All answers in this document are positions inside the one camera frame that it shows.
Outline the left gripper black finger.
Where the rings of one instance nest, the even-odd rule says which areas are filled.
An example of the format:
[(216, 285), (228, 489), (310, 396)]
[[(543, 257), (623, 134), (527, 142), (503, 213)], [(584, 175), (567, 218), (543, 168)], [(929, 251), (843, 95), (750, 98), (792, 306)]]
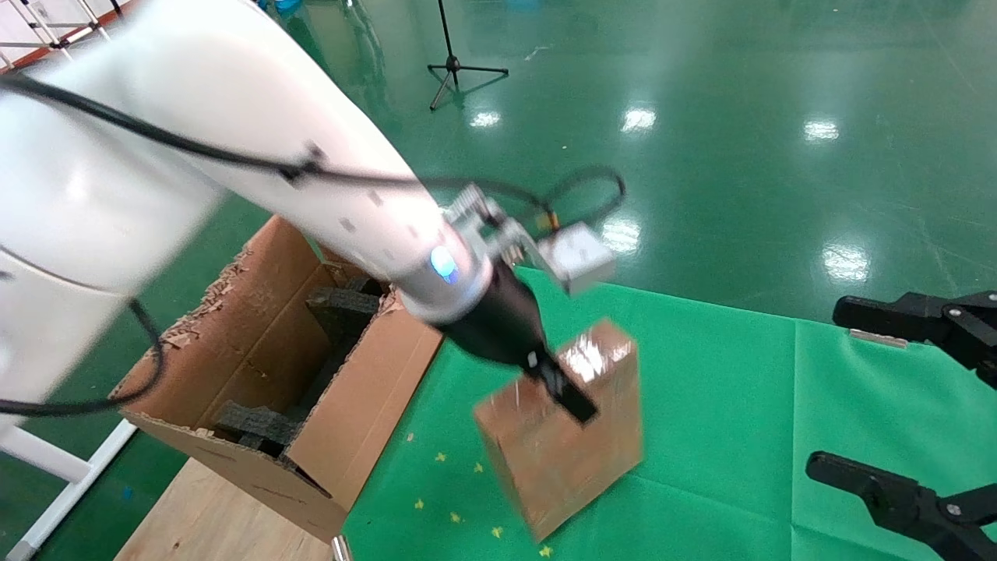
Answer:
[(585, 426), (595, 419), (598, 413), (596, 404), (571, 379), (558, 359), (549, 354), (538, 355), (535, 377), (548, 392), (548, 396), (578, 424)]

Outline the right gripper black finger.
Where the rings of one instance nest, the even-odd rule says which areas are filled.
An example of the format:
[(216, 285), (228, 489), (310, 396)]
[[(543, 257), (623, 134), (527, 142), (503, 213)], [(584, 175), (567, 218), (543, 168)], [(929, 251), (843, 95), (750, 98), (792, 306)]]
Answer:
[(833, 309), (837, 326), (914, 342), (929, 342), (996, 388), (996, 294), (958, 298), (907, 292), (894, 302), (842, 297)]
[(929, 547), (943, 560), (994, 560), (984, 528), (996, 519), (996, 485), (948, 496), (916, 480), (825, 451), (807, 460), (807, 476), (857, 496), (876, 526)]

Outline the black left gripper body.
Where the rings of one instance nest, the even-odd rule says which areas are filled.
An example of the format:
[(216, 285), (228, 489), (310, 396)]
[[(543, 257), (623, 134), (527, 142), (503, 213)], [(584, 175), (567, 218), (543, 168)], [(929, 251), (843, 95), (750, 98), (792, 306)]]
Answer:
[(537, 297), (507, 265), (494, 265), (480, 301), (439, 332), (467, 354), (520, 367), (531, 379), (553, 363)]

